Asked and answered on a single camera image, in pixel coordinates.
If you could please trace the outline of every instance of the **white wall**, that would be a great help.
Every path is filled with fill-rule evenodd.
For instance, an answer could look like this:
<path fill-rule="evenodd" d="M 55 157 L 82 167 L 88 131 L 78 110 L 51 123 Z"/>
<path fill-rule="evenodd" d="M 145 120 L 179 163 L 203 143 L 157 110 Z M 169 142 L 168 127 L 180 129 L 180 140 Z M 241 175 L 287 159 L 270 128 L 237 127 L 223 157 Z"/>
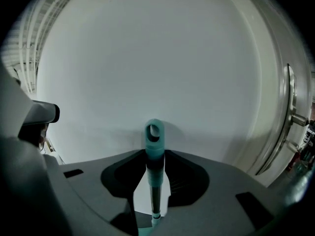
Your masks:
<path fill-rule="evenodd" d="M 71 0 L 45 43 L 37 96 L 61 109 L 48 136 L 65 163 L 143 148 L 151 118 L 164 121 L 166 148 L 231 162 L 251 138 L 260 69 L 230 0 Z"/>

